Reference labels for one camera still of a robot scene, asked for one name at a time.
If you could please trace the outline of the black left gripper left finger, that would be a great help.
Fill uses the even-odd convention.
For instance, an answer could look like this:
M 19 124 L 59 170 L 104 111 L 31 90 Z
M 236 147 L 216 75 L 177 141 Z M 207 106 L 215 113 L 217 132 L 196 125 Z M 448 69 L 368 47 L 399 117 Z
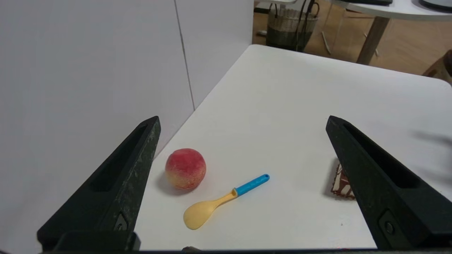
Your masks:
M 37 231 L 44 252 L 138 251 L 134 232 L 160 136 L 141 122 Z

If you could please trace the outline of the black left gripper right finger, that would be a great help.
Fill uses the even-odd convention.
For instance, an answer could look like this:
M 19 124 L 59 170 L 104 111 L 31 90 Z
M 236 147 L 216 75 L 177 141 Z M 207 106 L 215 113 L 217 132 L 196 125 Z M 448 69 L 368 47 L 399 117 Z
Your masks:
M 350 122 L 326 132 L 378 249 L 451 250 L 451 201 Z

